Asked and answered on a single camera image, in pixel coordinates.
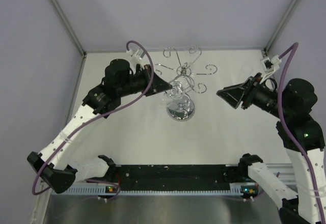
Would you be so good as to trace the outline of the round clear wine glass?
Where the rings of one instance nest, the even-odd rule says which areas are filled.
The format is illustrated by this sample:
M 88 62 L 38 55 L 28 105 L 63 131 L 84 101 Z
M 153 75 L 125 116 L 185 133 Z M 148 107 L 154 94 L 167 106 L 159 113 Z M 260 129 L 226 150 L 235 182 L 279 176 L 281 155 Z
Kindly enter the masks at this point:
M 176 102 L 185 95 L 185 88 L 180 81 L 175 80 L 170 85 L 172 88 L 161 93 L 159 96 L 159 102 L 164 107 L 170 106 L 173 102 Z

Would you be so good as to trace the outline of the ribbed clear flute glass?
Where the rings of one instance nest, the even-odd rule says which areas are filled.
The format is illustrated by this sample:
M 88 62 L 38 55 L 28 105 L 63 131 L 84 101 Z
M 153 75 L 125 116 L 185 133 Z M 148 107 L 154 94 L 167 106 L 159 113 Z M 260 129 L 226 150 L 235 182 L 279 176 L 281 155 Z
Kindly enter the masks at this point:
M 251 76 L 254 69 L 250 64 L 243 64 L 240 68 L 239 76 L 248 77 Z

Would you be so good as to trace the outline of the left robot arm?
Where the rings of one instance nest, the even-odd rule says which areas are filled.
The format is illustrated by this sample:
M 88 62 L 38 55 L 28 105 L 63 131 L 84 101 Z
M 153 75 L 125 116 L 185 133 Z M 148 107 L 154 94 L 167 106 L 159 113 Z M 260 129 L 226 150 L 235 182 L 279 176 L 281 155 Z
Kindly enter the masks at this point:
M 106 67 L 101 83 L 89 90 L 76 114 L 58 136 L 39 153 L 31 152 L 27 161 L 56 193 L 65 192 L 73 183 L 99 178 L 114 179 L 114 163 L 105 155 L 74 162 L 71 157 L 89 133 L 110 114 L 124 109 L 123 97 L 141 93 L 152 96 L 171 89 L 171 84 L 161 79 L 151 65 L 136 65 L 133 71 L 124 59 L 115 59 Z

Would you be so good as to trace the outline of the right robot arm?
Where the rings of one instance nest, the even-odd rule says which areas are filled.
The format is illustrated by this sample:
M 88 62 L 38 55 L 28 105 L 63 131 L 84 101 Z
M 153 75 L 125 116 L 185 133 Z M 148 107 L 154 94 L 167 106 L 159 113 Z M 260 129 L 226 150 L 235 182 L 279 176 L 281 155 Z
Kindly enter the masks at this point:
M 217 91 L 217 95 L 233 108 L 254 105 L 278 119 L 276 130 L 290 158 L 296 190 L 273 174 L 257 155 L 242 156 L 238 176 L 260 185 L 276 205 L 282 223 L 325 223 L 325 142 L 321 126 L 310 115 L 317 102 L 314 87 L 294 78 L 278 93 L 267 87 L 258 73 Z

